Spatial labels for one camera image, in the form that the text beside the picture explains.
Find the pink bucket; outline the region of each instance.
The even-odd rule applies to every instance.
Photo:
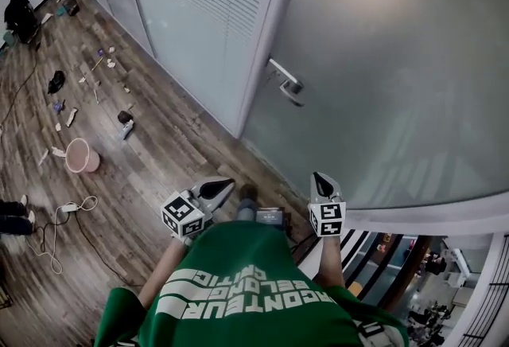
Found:
[[[76,138],[67,146],[65,162],[67,163],[68,169],[73,173],[91,173],[97,170],[101,158],[99,154],[88,145],[85,139]]]

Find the green t-shirt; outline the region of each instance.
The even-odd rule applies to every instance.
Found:
[[[354,320],[390,326],[389,345],[408,346],[387,312],[310,281],[283,233],[232,221],[198,237],[148,312],[130,290],[112,290],[95,347],[136,336],[141,347],[363,345]]]

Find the wood paneling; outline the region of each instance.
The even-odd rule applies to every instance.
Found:
[[[260,187],[263,206],[284,206],[292,213],[293,236],[311,231],[305,203],[294,195],[241,142],[235,141],[196,104],[157,63],[93,0],[78,0],[75,17],[51,18],[41,30],[41,48],[35,53],[16,45],[0,59],[0,119],[14,93],[33,69],[4,125],[0,142],[0,197],[16,200],[23,193],[37,209],[37,223],[51,221],[57,206],[99,198],[99,206],[80,212],[80,222],[103,258],[122,275],[143,283],[169,242],[160,222],[159,204],[176,189],[196,179],[222,174],[237,187],[252,181]],[[56,0],[39,11],[55,13]],[[97,50],[113,45],[106,59],[92,72]],[[54,96],[47,94],[56,70],[67,76]],[[84,84],[78,83],[86,77]],[[99,105],[95,101],[94,82]],[[126,94],[123,85],[130,89]],[[56,100],[66,110],[56,115]],[[118,138],[122,125],[117,114],[129,104],[136,125],[126,141]],[[74,123],[64,124],[76,107]],[[55,124],[62,124],[62,131]],[[49,155],[37,163],[46,148],[65,149],[82,137],[101,155],[96,173],[72,174],[64,159]],[[216,213],[217,221],[230,220],[238,203],[236,193]],[[48,230],[51,246],[52,230]],[[29,240],[35,244],[40,234]],[[0,261],[13,305],[0,310],[0,334],[8,346],[89,345],[94,337],[109,290],[122,286],[99,260],[81,235],[74,216],[58,228],[57,258],[64,272],[54,275],[49,258],[37,258],[25,237],[2,236]]]

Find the glass door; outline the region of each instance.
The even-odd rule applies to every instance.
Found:
[[[335,178],[350,208],[506,190],[508,8],[291,0],[243,137],[305,196],[313,171]]]

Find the sneaker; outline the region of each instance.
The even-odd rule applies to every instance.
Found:
[[[26,194],[23,194],[23,197],[21,197],[21,200],[19,201],[23,204],[23,207],[26,207],[26,205],[29,203],[29,198]]]
[[[29,212],[29,221],[35,227],[35,213],[32,210],[30,210]]]
[[[241,201],[248,198],[256,202],[258,200],[258,187],[249,183],[243,185],[240,188],[239,197]]]

